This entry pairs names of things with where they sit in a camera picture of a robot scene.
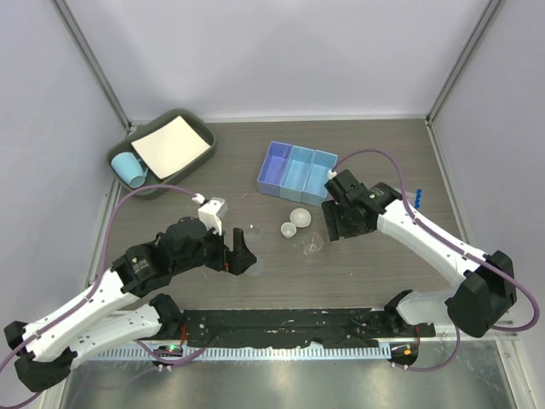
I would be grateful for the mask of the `clear glass beaker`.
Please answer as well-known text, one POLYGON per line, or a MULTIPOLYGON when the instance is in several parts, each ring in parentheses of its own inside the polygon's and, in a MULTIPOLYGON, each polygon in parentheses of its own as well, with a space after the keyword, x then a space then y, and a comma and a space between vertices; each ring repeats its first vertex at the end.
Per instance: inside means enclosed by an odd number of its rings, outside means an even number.
POLYGON ((324 247, 324 237, 318 232, 306 233, 301 238, 302 254, 307 257, 315 257, 324 247))

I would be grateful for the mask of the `clear test tube rack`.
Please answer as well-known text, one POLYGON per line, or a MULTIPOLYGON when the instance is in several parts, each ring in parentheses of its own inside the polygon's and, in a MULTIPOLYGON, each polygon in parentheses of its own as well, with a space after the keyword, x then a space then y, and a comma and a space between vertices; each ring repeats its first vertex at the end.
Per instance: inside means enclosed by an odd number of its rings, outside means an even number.
POLYGON ((407 200, 409 201, 409 203, 414 207, 415 206, 415 201, 416 201, 416 191, 415 192, 404 191, 404 194, 405 194, 407 200))

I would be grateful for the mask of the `blue tiered organizer box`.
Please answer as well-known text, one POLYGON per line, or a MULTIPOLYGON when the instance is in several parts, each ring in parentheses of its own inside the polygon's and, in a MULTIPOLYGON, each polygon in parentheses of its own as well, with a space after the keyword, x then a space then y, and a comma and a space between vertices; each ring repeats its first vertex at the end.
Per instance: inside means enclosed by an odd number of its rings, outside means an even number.
POLYGON ((257 178, 262 194, 320 207, 325 183, 338 156, 321 150, 271 141, 257 178))

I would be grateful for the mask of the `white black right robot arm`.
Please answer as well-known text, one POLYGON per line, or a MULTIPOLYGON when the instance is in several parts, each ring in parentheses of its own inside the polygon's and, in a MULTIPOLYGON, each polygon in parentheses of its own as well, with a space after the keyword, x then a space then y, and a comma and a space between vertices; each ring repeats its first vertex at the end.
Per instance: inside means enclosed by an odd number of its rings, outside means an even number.
POLYGON ((482 337, 512 307, 513 262, 501 251, 487 255, 467 245, 405 203, 385 183, 367 188, 349 170, 327 173, 331 196, 322 204, 330 241, 378 231, 412 250, 449 283, 448 291, 400 292, 385 307, 389 333, 402 337, 415 325, 452 323, 482 337))

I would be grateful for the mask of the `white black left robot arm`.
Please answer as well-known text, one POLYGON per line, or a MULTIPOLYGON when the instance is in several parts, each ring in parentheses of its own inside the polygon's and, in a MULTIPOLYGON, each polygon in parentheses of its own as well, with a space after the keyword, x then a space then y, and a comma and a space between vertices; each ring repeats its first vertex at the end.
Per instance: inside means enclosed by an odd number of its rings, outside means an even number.
POLYGON ((238 276, 256 264, 241 228, 233 230, 233 246, 222 234, 193 217, 184 217, 158 233, 155 240, 130 247, 95 282, 48 316, 4 329, 17 359, 18 379, 34 393, 68 377, 93 354, 118 343, 149 337, 175 338, 182 313, 165 294, 120 320, 107 315, 169 285, 173 277, 205 266, 238 276))

